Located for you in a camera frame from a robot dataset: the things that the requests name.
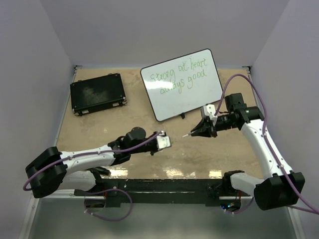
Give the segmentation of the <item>white whiteboard with dark frame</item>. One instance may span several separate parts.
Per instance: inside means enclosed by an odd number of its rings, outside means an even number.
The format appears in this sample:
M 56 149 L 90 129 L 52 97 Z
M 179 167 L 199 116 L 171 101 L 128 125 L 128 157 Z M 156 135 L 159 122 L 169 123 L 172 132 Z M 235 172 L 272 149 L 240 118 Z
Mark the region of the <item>white whiteboard with dark frame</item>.
M 223 91 L 208 48 L 143 67 L 140 74 L 159 122 L 217 102 Z

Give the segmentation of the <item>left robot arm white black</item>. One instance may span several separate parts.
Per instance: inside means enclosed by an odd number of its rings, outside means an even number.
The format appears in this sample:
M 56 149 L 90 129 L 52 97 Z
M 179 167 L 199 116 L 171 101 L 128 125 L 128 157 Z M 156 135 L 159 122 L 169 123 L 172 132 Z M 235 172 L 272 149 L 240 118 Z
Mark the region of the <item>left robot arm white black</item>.
M 156 131 L 147 137 L 141 127 L 94 149 L 67 152 L 59 151 L 56 146 L 49 147 L 26 166 L 28 180 L 23 190 L 32 191 L 35 198 L 65 189 L 99 195 L 103 191 L 101 167 L 125 163 L 137 153 L 154 155 L 168 147 L 171 141 L 166 132 Z

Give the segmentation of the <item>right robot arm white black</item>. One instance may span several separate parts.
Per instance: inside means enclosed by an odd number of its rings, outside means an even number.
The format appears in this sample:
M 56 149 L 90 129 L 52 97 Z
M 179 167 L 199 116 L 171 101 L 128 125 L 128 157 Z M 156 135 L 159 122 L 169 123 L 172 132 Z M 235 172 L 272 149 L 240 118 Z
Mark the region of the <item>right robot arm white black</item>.
M 215 106 L 204 105 L 201 121 L 191 130 L 191 136 L 217 137 L 219 131 L 239 129 L 249 141 L 261 165 L 263 179 L 246 174 L 242 170 L 226 172 L 221 184 L 213 188 L 215 195 L 234 196 L 246 193 L 255 199 L 258 207 L 265 211 L 292 206 L 298 201 L 305 178 L 295 173 L 274 145 L 267 129 L 265 118 L 258 107 L 248 107 L 240 93 L 231 94 L 225 100 L 227 112 L 216 116 Z

